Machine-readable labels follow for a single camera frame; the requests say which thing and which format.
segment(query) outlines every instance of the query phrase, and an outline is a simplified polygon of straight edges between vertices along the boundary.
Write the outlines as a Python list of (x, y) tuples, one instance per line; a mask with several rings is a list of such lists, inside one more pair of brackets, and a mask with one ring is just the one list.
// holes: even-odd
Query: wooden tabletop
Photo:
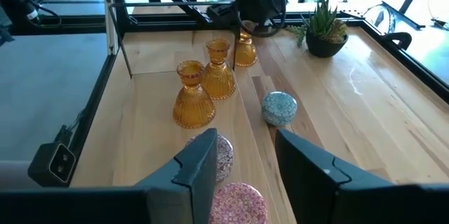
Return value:
[[(270, 223), (294, 223), (273, 147), (274, 129), (260, 101), (285, 91), (298, 101), (286, 128), (362, 169), (395, 183), (449, 181), (449, 107), (362, 29), (333, 58), (315, 58), (287, 31), (255, 39), (258, 62), (236, 68), (238, 89), (215, 102), (217, 127), (231, 140), (235, 164), (225, 181), (258, 189)], [(72, 186), (132, 185), (155, 171), (203, 129), (185, 130), (171, 118), (182, 87), (175, 67), (208, 62), (205, 43), (227, 31), (130, 33), (114, 63)]]

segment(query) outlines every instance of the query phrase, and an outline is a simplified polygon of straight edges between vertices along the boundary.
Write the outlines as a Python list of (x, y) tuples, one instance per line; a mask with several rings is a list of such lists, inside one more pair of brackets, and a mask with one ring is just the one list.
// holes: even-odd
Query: black plant pot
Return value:
[(348, 35), (344, 36), (344, 41), (342, 43), (330, 43), (329, 41), (324, 41), (311, 32), (306, 33), (306, 43), (309, 51), (312, 55), (318, 56), (320, 58), (328, 58), (334, 56), (344, 44), (348, 41)]

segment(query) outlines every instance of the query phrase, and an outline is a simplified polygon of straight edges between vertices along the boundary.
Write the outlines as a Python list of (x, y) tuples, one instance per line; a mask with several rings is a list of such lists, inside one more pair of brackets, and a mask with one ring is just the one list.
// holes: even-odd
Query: potted plant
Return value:
[(306, 20), (302, 18), (303, 26), (288, 26), (287, 30), (296, 35), (298, 46), (305, 37), (312, 55), (327, 58), (335, 55), (348, 40), (347, 26), (336, 16), (337, 8), (331, 11), (329, 0), (319, 0), (314, 15)]

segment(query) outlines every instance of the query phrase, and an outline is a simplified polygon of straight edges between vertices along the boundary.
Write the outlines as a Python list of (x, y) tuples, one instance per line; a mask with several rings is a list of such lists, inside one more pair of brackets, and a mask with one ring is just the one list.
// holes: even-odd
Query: succulent plant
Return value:
[(316, 2), (316, 8), (313, 16), (304, 19), (304, 25), (287, 26), (287, 30), (295, 34), (298, 46), (302, 45), (302, 40), (306, 32), (311, 32), (314, 36), (331, 43), (340, 43), (344, 41), (347, 26), (337, 19), (337, 8), (334, 11), (329, 8), (329, 0), (319, 0)]

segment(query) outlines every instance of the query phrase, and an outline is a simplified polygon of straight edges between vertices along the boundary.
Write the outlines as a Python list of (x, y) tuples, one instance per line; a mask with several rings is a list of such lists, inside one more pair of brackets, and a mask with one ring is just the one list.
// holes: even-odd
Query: light wood surface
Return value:
[[(207, 127), (218, 127), (236, 154), (227, 181), (256, 187), (270, 223), (295, 222), (277, 167), (275, 129), (261, 117), (270, 91), (298, 101), (287, 129), (338, 157), (395, 183), (449, 181), (449, 107), (362, 29), (348, 32), (347, 44), (328, 59), (298, 48), (287, 31), (255, 39), (258, 62), (236, 68), (236, 93), (215, 102), (217, 116)], [(126, 35), (135, 75), (129, 81), (118, 57), (72, 185), (132, 185), (204, 130), (182, 129), (171, 118), (181, 88), (174, 69), (186, 59), (207, 62), (204, 46), (215, 37), (234, 40), (226, 31)]]

